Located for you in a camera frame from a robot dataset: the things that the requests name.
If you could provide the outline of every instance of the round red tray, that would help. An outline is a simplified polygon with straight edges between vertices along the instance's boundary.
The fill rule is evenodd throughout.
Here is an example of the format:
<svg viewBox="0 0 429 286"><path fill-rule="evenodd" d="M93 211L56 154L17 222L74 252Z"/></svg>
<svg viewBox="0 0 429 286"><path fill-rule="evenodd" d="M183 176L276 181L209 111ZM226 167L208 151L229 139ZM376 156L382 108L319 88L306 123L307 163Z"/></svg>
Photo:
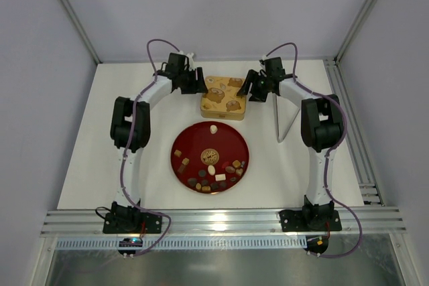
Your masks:
<svg viewBox="0 0 429 286"><path fill-rule="evenodd" d="M211 125L217 127L215 134L210 132ZM215 194L232 188L243 179L249 165L249 149L240 133L229 125L201 122L177 136L172 146L171 162L177 178L187 188ZM225 174L225 180L216 181L215 175L208 173L210 164L214 166L215 175Z"/></svg>

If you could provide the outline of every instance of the white table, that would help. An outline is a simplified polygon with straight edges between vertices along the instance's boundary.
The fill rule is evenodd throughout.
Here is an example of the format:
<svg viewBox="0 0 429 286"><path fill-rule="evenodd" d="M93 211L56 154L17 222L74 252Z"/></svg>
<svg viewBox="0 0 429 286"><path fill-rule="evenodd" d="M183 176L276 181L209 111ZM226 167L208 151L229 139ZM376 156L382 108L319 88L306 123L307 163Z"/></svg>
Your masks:
<svg viewBox="0 0 429 286"><path fill-rule="evenodd" d="M284 61L286 72L292 61ZM258 62L197 62L204 76L245 77ZM148 84L150 64L101 64L86 104L58 209L110 207L119 182L119 156L109 131L113 103L118 96L130 97ZM301 82L331 93L322 60L300 60ZM279 98L280 129L294 114L295 106ZM170 165L174 139L187 126L207 121L200 115L200 94L175 91L151 111L151 138L141 162L141 204L152 209L290 208L300 207L308 185L308 150L300 136L300 116L283 143L274 131L273 104L248 102L243 121L224 121L245 138L250 152L249 168L232 189L203 195L184 187ZM336 153L332 191L350 206L362 206L355 170L347 144Z"/></svg>

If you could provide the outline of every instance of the white wall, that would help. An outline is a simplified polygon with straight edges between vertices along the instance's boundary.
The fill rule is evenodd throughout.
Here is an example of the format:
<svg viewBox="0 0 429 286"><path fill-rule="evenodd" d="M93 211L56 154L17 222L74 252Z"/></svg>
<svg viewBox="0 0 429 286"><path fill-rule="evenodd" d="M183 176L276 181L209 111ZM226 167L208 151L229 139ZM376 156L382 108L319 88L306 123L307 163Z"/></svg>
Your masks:
<svg viewBox="0 0 429 286"><path fill-rule="evenodd" d="M97 54L146 61L166 38L198 59L259 59L295 41L300 57L334 56L363 0L70 0ZM154 56L165 49L154 46Z"/></svg>
<svg viewBox="0 0 429 286"><path fill-rule="evenodd" d="M379 0L342 62L384 198L429 271L429 0Z"/></svg>
<svg viewBox="0 0 429 286"><path fill-rule="evenodd" d="M22 285L95 64L57 0L0 0L0 280Z"/></svg>

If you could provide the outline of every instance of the gray floor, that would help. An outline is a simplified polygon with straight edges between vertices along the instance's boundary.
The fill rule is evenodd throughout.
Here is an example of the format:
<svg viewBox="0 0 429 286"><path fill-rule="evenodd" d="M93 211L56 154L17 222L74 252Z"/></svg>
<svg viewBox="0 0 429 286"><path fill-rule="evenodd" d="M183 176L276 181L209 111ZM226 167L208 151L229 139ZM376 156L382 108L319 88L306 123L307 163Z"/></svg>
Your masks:
<svg viewBox="0 0 429 286"><path fill-rule="evenodd" d="M326 253L347 251L356 239L356 236L332 236ZM109 259L113 261L99 268L99 265ZM77 270L82 269L95 270L92 273L77 273ZM121 259L117 252L111 251L57 251L47 285L405 284L388 235L367 235L364 236L360 249L343 259L317 259L307 256L300 249L164 251L149 253L132 260Z"/></svg>

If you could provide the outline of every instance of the wooden box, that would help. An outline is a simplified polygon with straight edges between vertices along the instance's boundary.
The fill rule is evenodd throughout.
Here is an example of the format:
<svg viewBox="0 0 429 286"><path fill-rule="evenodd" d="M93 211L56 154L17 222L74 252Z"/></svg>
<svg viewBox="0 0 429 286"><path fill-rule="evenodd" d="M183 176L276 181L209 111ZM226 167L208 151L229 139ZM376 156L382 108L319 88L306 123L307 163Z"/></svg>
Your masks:
<svg viewBox="0 0 429 286"><path fill-rule="evenodd" d="M241 121L246 111L246 96L237 96L243 78L207 76L208 93L201 98L201 115L210 119Z"/></svg>

